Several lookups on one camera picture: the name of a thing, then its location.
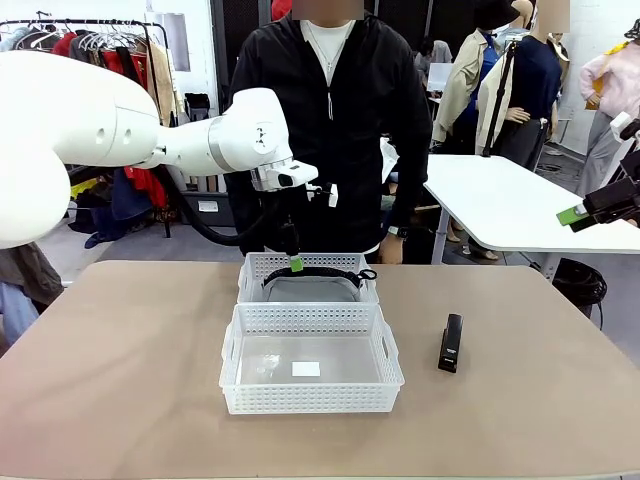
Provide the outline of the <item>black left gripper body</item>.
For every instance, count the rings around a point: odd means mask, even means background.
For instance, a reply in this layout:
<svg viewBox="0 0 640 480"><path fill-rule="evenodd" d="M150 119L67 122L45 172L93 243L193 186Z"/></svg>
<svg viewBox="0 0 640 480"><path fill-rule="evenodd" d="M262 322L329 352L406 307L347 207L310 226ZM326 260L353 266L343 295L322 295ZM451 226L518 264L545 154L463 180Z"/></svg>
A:
<svg viewBox="0 0 640 480"><path fill-rule="evenodd" d="M295 228L301 193L299 191L277 191L273 194L273 199L276 229Z"/></svg>

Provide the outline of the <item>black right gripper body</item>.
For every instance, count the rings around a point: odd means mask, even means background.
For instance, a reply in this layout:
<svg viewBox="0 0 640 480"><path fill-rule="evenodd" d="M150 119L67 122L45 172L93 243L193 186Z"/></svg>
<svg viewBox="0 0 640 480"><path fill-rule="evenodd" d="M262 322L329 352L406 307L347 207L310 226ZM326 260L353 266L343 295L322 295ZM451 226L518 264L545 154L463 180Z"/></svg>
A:
<svg viewBox="0 0 640 480"><path fill-rule="evenodd" d="M617 220L639 221L639 182L624 177L588 194L583 205L598 224Z"/></svg>

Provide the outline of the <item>person left hand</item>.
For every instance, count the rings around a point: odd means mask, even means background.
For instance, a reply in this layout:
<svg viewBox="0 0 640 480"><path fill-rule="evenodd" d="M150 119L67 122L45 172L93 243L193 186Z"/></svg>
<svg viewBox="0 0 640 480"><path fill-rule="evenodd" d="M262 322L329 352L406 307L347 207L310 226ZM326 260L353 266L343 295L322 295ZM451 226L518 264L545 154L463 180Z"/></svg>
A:
<svg viewBox="0 0 640 480"><path fill-rule="evenodd" d="M403 262L404 239L388 233L380 244L379 262L387 265L401 265Z"/></svg>

